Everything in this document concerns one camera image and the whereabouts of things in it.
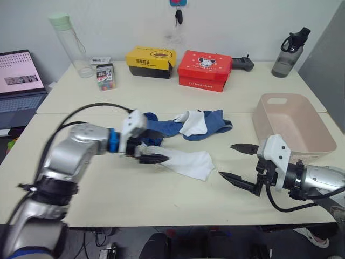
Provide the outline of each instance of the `laptop keyboard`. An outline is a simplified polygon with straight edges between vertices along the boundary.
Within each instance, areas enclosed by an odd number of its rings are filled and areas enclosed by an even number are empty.
[[[30,96],[8,100],[0,100],[0,112],[15,112],[35,109],[43,96]]]

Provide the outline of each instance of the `blue sock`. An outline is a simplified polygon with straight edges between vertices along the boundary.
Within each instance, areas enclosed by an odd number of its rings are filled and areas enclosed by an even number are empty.
[[[204,114],[207,132],[189,137],[183,135],[184,139],[190,141],[203,140],[214,133],[224,133],[232,129],[231,121],[223,120],[223,110],[204,111]]]
[[[178,134],[180,129],[183,127],[183,123],[181,122],[174,122],[172,120],[158,121],[157,115],[151,112],[144,113],[144,115],[147,117],[146,128],[148,130],[159,131],[166,137],[172,137]],[[163,139],[142,139],[142,141],[149,146],[160,146],[162,140]]]

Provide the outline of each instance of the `key chain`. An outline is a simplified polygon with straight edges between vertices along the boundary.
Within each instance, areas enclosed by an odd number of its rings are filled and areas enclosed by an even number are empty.
[[[175,18],[176,18],[176,23],[175,27],[177,27],[177,22],[181,25],[183,22],[183,16],[182,16],[182,10],[181,10],[181,5],[180,2],[178,6],[176,7],[176,13],[175,13]]]

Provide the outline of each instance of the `black bottle cap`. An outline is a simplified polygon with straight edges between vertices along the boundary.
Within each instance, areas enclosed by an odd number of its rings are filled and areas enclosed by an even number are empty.
[[[301,46],[304,46],[304,43],[307,41],[308,35],[310,32],[311,32],[310,29],[306,27],[303,27],[301,31],[296,32],[296,33],[290,32],[290,36],[285,39],[280,49],[283,52],[290,52],[290,53],[297,52],[297,50]]]
[[[304,46],[304,43],[307,41],[310,32],[310,29],[303,27],[302,30],[297,33],[290,33],[292,38],[292,46]]]

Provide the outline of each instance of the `red box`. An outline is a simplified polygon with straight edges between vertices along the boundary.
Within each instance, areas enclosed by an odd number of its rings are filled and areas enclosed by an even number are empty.
[[[177,72],[180,85],[222,92],[231,68],[230,56],[187,50]]]

